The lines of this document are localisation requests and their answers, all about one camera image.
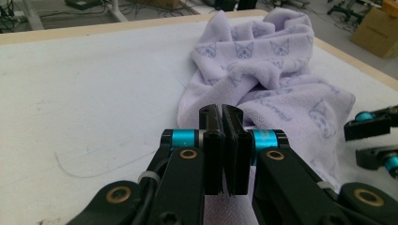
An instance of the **towel fold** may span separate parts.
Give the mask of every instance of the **towel fold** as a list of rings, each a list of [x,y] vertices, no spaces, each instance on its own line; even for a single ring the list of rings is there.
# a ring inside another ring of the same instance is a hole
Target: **towel fold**
[[[209,104],[237,106],[244,127],[282,129],[292,148],[339,189],[336,148],[355,97],[311,74],[313,40],[303,13],[276,8],[263,21],[230,26],[220,11],[191,52],[198,69],[180,100],[178,125],[198,128],[198,111]]]

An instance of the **cardboard box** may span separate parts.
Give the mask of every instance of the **cardboard box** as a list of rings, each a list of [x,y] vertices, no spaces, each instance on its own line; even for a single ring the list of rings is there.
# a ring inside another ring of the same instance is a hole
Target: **cardboard box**
[[[179,0],[130,0],[134,3],[149,5],[156,8],[175,9],[179,7]]]
[[[374,7],[350,40],[379,57],[398,56],[398,18]]]

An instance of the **crumpled towel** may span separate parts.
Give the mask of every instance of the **crumpled towel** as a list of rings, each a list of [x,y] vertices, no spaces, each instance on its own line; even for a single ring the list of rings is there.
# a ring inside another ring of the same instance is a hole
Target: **crumpled towel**
[[[313,40],[303,13],[276,8],[262,22],[230,26],[220,11],[191,52],[198,69],[180,100],[178,125],[198,128],[198,111],[209,104],[238,106],[245,128],[283,130],[291,147],[339,189],[336,148],[355,97],[311,74]]]

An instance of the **towel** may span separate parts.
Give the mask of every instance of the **towel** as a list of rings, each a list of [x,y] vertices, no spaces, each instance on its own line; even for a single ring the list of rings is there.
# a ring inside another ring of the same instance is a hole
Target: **towel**
[[[237,106],[245,128],[283,130],[292,149],[338,190],[336,148],[355,97],[311,73],[313,43],[303,13],[276,8],[263,21],[231,26],[218,12],[191,52],[198,69],[180,100],[178,125],[199,128],[198,111],[209,104]]]

